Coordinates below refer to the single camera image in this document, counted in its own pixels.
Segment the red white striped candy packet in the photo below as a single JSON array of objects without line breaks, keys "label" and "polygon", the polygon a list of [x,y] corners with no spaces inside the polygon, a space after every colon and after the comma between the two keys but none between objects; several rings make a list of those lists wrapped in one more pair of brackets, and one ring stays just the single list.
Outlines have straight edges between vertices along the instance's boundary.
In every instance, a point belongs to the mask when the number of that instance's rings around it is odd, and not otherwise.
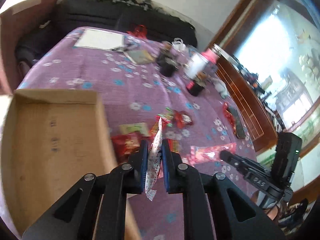
[{"label": "red white striped candy packet", "polygon": [[145,195],[148,200],[153,201],[156,190],[152,187],[157,181],[160,166],[161,166],[161,148],[162,148],[162,118],[158,120],[158,131],[152,141],[150,150],[148,152],[146,179],[145,179]]}]

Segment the wooden sideboard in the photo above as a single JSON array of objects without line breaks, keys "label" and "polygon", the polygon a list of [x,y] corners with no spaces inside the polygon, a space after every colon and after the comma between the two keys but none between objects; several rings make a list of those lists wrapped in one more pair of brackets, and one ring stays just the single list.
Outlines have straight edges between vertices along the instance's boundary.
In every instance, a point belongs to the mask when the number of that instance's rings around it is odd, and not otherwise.
[{"label": "wooden sideboard", "polygon": [[253,87],[233,64],[234,59],[214,44],[210,50],[217,55],[217,75],[225,83],[236,103],[252,139],[256,155],[260,155],[276,145],[280,132],[295,133],[311,115],[319,109],[319,100],[311,104],[304,84],[289,69],[283,70],[282,89],[276,90],[276,110],[260,99]]}]

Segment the pink long candy packet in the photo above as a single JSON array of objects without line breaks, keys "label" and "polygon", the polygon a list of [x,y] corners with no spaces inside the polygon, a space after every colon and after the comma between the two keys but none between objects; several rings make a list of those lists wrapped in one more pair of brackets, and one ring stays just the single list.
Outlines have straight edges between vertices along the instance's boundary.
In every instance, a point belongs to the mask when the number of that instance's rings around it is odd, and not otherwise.
[{"label": "pink long candy packet", "polygon": [[229,143],[224,145],[216,145],[209,147],[191,146],[190,155],[187,158],[190,165],[202,164],[207,162],[220,162],[220,152],[228,151],[231,154],[236,152],[236,143]]}]

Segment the red black packet at edge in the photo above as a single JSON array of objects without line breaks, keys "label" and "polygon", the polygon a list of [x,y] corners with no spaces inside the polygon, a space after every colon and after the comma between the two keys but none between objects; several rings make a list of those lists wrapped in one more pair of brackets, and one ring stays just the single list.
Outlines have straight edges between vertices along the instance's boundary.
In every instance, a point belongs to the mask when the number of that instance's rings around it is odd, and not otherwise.
[{"label": "red black packet at edge", "polygon": [[235,136],[238,139],[245,139],[246,134],[244,131],[244,127],[241,123],[238,111],[225,102],[223,104],[223,113],[226,119],[229,121]]}]

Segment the pale green snack packet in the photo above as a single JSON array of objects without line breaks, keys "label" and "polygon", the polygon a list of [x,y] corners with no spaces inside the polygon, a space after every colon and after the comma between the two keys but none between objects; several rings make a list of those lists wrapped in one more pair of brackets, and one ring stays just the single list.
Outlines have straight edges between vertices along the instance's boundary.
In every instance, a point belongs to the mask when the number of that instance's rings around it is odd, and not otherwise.
[{"label": "pale green snack packet", "polygon": [[148,137],[150,135],[149,129],[148,129],[148,124],[146,122],[120,125],[119,130],[120,130],[121,134],[129,134],[129,133],[133,133],[133,132],[139,132],[141,135],[146,136],[146,137]]}]

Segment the red orange candy bar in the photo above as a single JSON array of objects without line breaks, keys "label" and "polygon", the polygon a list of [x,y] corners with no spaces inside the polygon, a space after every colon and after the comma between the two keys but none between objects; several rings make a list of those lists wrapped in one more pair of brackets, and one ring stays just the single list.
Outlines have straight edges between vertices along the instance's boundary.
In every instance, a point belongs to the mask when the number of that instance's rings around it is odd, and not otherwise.
[{"label": "red orange candy bar", "polygon": [[154,137],[157,134],[158,130],[159,130],[158,124],[155,123],[149,131],[150,136]]}]

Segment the white crumpled cloth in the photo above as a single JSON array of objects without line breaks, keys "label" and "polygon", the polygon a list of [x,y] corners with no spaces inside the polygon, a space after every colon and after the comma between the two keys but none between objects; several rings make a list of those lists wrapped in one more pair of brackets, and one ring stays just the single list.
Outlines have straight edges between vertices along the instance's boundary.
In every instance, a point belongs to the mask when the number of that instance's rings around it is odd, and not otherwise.
[{"label": "white crumpled cloth", "polygon": [[229,92],[223,81],[221,81],[218,78],[212,78],[212,82],[214,84],[215,89],[220,94],[221,98],[225,99],[229,96]]}]

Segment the green wrapped candy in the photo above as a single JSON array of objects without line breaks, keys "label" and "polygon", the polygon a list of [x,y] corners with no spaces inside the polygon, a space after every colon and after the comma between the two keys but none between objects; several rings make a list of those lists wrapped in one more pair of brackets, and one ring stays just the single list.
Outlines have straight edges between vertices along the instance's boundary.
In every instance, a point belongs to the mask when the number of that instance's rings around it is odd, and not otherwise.
[{"label": "green wrapped candy", "polygon": [[173,119],[174,119],[174,112],[172,109],[167,107],[163,113],[157,114],[157,120],[161,119],[162,126],[172,127],[173,126]]}]

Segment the white plastic container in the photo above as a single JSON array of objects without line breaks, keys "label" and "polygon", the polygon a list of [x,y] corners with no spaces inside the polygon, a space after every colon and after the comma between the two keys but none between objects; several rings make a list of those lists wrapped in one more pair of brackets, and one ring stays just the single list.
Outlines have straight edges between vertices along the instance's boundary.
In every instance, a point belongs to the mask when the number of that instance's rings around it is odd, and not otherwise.
[{"label": "white plastic container", "polygon": [[198,72],[204,70],[208,62],[209,61],[203,55],[201,55],[200,53],[195,53],[185,65],[185,75],[188,78],[193,79],[198,74]]}]

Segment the pink knitted bottle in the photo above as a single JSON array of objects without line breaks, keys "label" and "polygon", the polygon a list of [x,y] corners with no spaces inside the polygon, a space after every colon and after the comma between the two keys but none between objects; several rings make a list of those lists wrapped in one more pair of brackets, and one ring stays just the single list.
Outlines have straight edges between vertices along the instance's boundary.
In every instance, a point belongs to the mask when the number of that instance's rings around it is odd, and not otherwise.
[{"label": "pink knitted bottle", "polygon": [[217,44],[202,52],[201,55],[212,63],[217,63],[221,56],[221,48]]}]

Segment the small booklet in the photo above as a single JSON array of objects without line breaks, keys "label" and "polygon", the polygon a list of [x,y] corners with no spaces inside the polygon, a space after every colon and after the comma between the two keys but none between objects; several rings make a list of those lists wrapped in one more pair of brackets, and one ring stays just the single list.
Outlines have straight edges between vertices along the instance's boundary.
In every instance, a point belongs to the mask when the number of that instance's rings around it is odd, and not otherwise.
[{"label": "small booklet", "polygon": [[146,50],[129,50],[124,55],[135,64],[148,64],[155,61],[155,58]]}]

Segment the black pen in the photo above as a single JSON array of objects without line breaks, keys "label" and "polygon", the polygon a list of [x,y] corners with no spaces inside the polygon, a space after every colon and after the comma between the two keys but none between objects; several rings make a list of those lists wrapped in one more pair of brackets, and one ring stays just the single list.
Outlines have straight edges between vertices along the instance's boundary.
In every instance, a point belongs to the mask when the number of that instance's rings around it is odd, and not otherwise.
[{"label": "black pen", "polygon": [[111,51],[125,52],[125,51],[132,49],[132,48],[135,48],[135,46],[136,46],[135,44],[129,43],[129,44],[125,44],[123,46],[112,48]]}]

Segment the white paper sheet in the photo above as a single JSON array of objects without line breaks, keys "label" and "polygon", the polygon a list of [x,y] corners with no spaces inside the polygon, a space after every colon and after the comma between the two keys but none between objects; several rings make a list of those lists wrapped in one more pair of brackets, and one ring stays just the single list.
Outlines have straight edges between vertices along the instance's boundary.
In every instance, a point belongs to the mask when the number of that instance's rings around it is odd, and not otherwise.
[{"label": "white paper sheet", "polygon": [[124,45],[124,35],[98,29],[85,29],[76,41],[75,47],[112,50]]}]

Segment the red ribbon bag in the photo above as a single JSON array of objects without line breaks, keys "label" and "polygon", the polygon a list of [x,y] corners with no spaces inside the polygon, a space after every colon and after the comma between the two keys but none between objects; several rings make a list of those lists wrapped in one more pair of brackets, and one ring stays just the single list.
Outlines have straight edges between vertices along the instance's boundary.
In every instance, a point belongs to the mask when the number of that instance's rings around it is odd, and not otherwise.
[{"label": "red ribbon bag", "polygon": [[127,31],[128,34],[137,37],[147,39],[147,28],[144,25],[137,25],[133,31]]}]

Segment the black sofa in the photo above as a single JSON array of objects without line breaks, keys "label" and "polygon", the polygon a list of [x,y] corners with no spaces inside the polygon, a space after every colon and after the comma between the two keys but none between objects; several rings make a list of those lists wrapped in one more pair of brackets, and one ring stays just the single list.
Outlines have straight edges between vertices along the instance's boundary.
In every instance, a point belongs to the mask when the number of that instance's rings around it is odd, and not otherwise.
[{"label": "black sofa", "polygon": [[15,48],[17,62],[32,67],[68,33],[79,27],[96,27],[127,33],[138,25],[146,27],[149,40],[173,41],[181,38],[197,46],[195,27],[178,17],[135,5],[99,0],[62,0],[44,21],[46,26],[24,35]]}]

